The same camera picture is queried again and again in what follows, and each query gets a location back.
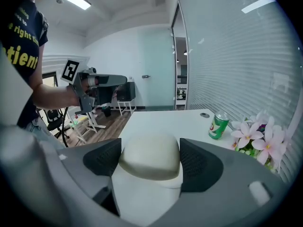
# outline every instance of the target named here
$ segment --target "white stool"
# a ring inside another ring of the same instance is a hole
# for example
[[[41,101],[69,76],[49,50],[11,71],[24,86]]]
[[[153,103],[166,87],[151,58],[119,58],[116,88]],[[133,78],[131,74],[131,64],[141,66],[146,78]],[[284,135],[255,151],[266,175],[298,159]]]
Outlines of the white stool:
[[[80,139],[81,141],[83,141],[85,144],[87,144],[86,140],[84,139],[84,137],[90,132],[90,131],[95,131],[96,132],[96,129],[92,129],[90,127],[85,127],[86,131],[81,134],[80,131],[79,131],[79,127],[82,126],[84,124],[84,122],[82,120],[84,120],[86,118],[86,116],[84,117],[81,117],[81,119],[76,119],[74,120],[72,118],[72,116],[69,114],[69,112],[67,112],[67,116],[69,118],[69,126],[71,127],[72,131],[76,134],[76,137],[78,139]]]
[[[132,115],[133,112],[137,109],[137,106],[136,106],[136,105],[134,106],[134,109],[132,109],[132,106],[131,106],[132,101],[126,101],[126,102],[118,101],[118,106],[119,106],[119,110],[120,110],[120,114],[121,114],[121,115],[123,115],[123,112],[124,112],[124,111],[130,111],[130,112],[131,112],[131,115]],[[121,111],[121,106],[120,106],[120,104],[124,104],[124,107],[125,107],[125,109],[123,109],[122,111]]]
[[[106,128],[105,125],[99,125],[99,124],[97,124],[97,121],[96,121],[96,119],[95,119],[95,117],[94,117],[94,115],[93,115],[92,112],[86,113],[86,115],[87,115],[87,117],[89,119],[89,125],[94,129],[95,132],[97,132],[97,130],[96,130],[95,127],[101,128],[101,129],[105,129]]]

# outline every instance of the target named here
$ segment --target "ceiling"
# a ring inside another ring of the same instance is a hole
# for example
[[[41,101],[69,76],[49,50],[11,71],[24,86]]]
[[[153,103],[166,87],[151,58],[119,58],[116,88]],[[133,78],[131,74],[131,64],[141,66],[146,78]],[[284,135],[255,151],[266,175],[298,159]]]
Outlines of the ceiling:
[[[140,16],[150,11],[165,10],[165,0],[88,0],[92,6],[82,10],[63,0],[36,0],[37,8],[47,18],[50,26],[64,27],[86,36],[96,27],[111,26],[121,20]]]

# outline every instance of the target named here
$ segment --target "door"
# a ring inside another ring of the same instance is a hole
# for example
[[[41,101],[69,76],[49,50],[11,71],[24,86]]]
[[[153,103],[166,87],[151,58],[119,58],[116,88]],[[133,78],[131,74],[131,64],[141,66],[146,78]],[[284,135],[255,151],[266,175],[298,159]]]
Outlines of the door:
[[[173,23],[173,31],[175,36],[176,51],[176,109],[182,110],[186,108],[187,99],[187,35],[182,18],[181,9],[177,7],[175,20]]]
[[[167,26],[143,27],[138,31],[145,108],[173,110],[175,105],[175,55],[173,37]]]

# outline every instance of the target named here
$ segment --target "artificial flower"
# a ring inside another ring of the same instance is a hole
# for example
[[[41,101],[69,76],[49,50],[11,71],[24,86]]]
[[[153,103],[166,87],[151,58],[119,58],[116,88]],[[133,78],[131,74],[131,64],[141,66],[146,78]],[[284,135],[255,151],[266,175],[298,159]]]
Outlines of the artificial flower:
[[[284,146],[282,145],[284,135],[285,132],[282,130],[273,134],[273,129],[271,127],[266,127],[264,135],[265,141],[258,139],[251,143],[253,148],[261,150],[257,156],[258,162],[264,165],[269,155],[275,162],[281,161],[282,156],[285,153]]]
[[[247,121],[247,117],[243,116],[242,117],[242,121],[232,121],[232,126],[235,130],[239,130],[240,129],[240,126],[241,126],[241,123],[244,122],[244,121]]]
[[[287,135],[284,136],[283,142],[280,146],[280,152],[282,155],[285,154],[287,147],[290,146],[291,138]]]
[[[269,117],[269,120],[267,122],[267,125],[266,125],[267,128],[272,128],[273,130],[273,134],[275,133],[279,133],[280,131],[282,131],[282,127],[280,125],[275,125],[275,119],[273,116],[270,116]]]
[[[236,138],[240,138],[238,142],[238,148],[244,148],[250,140],[257,140],[263,137],[263,134],[257,129],[260,124],[258,122],[254,123],[251,128],[246,122],[242,122],[240,125],[240,131],[233,131],[231,135]]]
[[[267,124],[268,122],[268,114],[266,111],[259,112],[256,116],[251,116],[248,122],[256,123],[258,122],[260,125]]]
[[[233,138],[233,144],[231,145],[232,150],[235,150],[237,148],[238,141],[239,141],[239,138],[236,138],[236,137]]]
[[[275,170],[279,167],[279,162],[276,162],[273,158],[271,158],[268,166],[271,172],[274,173]]]

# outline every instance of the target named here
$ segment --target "white desk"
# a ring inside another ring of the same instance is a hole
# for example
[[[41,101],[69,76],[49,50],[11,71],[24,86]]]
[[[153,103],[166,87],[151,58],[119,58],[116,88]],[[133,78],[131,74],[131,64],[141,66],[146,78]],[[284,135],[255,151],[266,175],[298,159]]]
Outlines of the white desk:
[[[206,119],[200,113],[207,113],[210,117]],[[208,109],[134,112],[119,136],[122,149],[134,134],[147,131],[171,133],[179,144],[180,138],[186,138],[229,148],[233,143],[229,127],[218,140],[208,136],[213,117]],[[168,181],[141,179],[118,165],[112,180],[121,218],[139,226],[148,226],[156,221],[178,200],[182,176],[181,164],[179,176]]]

